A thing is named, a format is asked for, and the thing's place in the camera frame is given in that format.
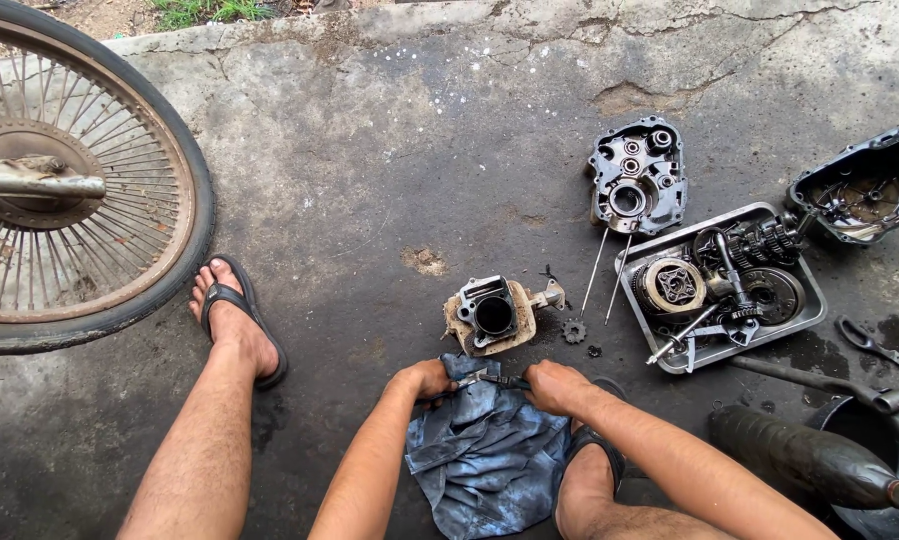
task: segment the foot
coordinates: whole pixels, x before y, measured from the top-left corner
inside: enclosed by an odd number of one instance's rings
[[[233,288],[242,294],[243,289],[233,269],[226,261],[215,258],[208,266],[200,268],[193,287],[193,300],[189,302],[189,310],[200,321],[203,314],[203,301],[207,289],[213,282]],[[209,327],[212,329],[213,346],[234,345],[240,350],[240,358],[250,360],[254,364],[257,378],[267,377],[276,371],[280,363],[276,347],[266,337],[263,329],[239,307],[226,300],[219,300],[209,307]]]
[[[569,429],[575,434],[582,427],[582,422],[573,419]],[[597,502],[611,504],[613,485],[613,467],[606,451],[599,444],[587,444],[579,448],[573,459],[566,464],[553,516],[556,519],[556,529],[563,538],[575,536],[568,534],[574,522],[568,514],[569,509],[583,509]]]

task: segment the leg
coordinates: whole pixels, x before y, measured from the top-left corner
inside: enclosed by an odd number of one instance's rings
[[[573,421],[574,431],[580,426]],[[729,538],[707,523],[678,512],[614,502],[610,459],[596,444],[580,448],[566,466],[555,519],[566,540]]]
[[[197,319],[214,281],[241,291],[223,261],[200,270],[189,308]],[[250,498],[253,381],[277,366],[276,348],[239,308],[209,309],[213,347],[156,451],[118,538],[237,538]]]

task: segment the wheel hub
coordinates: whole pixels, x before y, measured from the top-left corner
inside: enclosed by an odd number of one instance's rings
[[[0,118],[0,160],[55,156],[66,164],[60,174],[98,176],[103,167],[90,149],[63,129],[39,120]],[[31,229],[59,229],[93,215],[101,200],[0,197],[0,220]]]

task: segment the black flip-flop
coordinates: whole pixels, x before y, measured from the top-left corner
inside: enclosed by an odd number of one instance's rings
[[[210,274],[213,273],[213,267],[210,266],[210,261],[214,259],[218,259],[229,265],[229,268],[232,269],[232,275],[236,276],[236,281],[239,282],[240,288],[243,289],[243,294],[240,294],[237,289],[217,281],[216,276],[214,276],[213,283],[206,289],[203,298],[203,313],[200,315],[200,325],[203,327],[203,331],[206,332],[206,335],[209,336],[209,339],[213,340],[213,330],[210,328],[210,306],[220,300],[225,300],[230,304],[233,304],[237,308],[240,308],[243,313],[249,315],[252,322],[259,325],[266,335],[266,338],[273,343],[276,355],[279,358],[279,363],[276,365],[273,374],[269,374],[256,380],[256,390],[268,390],[275,387],[277,383],[283,380],[283,377],[285,377],[289,371],[289,362],[287,361],[287,355],[284,353],[283,347],[280,346],[280,342],[273,337],[272,333],[270,333],[269,328],[267,328],[264,323],[263,317],[260,316],[260,312],[257,310],[257,298],[253,293],[253,283],[250,281],[250,276],[246,274],[246,270],[244,270],[235,259],[222,253],[211,256],[206,264],[203,264],[203,266],[209,267]]]
[[[627,401],[624,387],[620,386],[618,382],[611,379],[609,376],[597,375],[589,381],[624,402]],[[568,455],[566,456],[565,465],[563,467],[569,467],[570,462],[573,461],[576,454],[588,444],[598,444],[600,448],[603,449],[603,452],[606,453],[607,458],[610,459],[610,468],[612,469],[612,497],[615,499],[617,497],[617,492],[620,491],[620,483],[624,479],[626,458],[615,446],[611,445],[609,441],[604,439],[599,433],[593,431],[593,428],[589,427],[586,423],[580,425],[569,439]],[[559,503],[559,494],[559,488],[557,488],[556,496],[553,497],[553,519],[556,518],[556,505]]]

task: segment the cracked concrete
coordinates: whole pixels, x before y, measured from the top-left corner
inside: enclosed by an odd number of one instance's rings
[[[439,341],[440,307],[467,278],[502,273],[538,288],[550,264],[582,301],[600,234],[586,222],[580,169],[598,133],[653,113],[673,122],[693,224],[779,204],[799,171],[899,125],[897,0],[462,1],[107,45],[192,129],[218,192],[213,249],[258,277],[262,312],[293,351],[288,382],[253,405],[250,538],[306,534],[388,378],[452,348]],[[406,266],[408,247],[438,254],[444,270]],[[622,247],[612,238],[607,250]],[[830,324],[899,315],[899,231],[867,250],[816,246],[806,257],[830,306],[806,343],[840,351],[854,380],[899,385],[895,369],[867,370]],[[612,284],[599,274],[587,321],[586,344],[604,357],[550,332],[572,312],[545,313],[507,373],[552,357],[609,374],[637,406],[698,435],[713,400],[743,390],[781,417],[812,412],[789,384],[645,366],[628,305],[608,329],[596,321]],[[209,349],[186,300],[85,346],[0,357],[0,538],[114,534]],[[754,355],[815,354],[787,343]],[[393,516],[391,537],[438,534],[406,474]]]

